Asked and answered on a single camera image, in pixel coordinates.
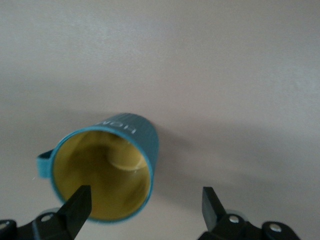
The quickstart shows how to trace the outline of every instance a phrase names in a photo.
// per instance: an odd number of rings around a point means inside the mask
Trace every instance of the cup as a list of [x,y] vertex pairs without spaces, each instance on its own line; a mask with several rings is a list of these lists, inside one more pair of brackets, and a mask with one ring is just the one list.
[[62,202],[81,185],[90,185],[89,219],[114,223],[147,204],[158,149],[157,132],[147,119],[121,113],[68,134],[36,163],[39,176],[50,179]]

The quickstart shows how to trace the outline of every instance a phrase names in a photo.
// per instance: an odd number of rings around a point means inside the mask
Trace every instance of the silver screw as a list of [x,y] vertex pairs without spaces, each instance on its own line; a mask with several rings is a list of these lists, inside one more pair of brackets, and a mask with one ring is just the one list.
[[270,224],[270,228],[272,231],[280,233],[282,231],[281,227],[275,223]]
[[50,220],[52,217],[53,217],[52,214],[45,215],[41,218],[41,222],[46,222],[46,221]]
[[0,224],[0,230],[5,229],[8,224],[9,224],[8,221],[7,221],[6,223],[1,223],[1,224]]
[[239,218],[237,216],[234,216],[234,215],[230,216],[229,220],[230,220],[230,222],[232,222],[234,224],[239,223]]

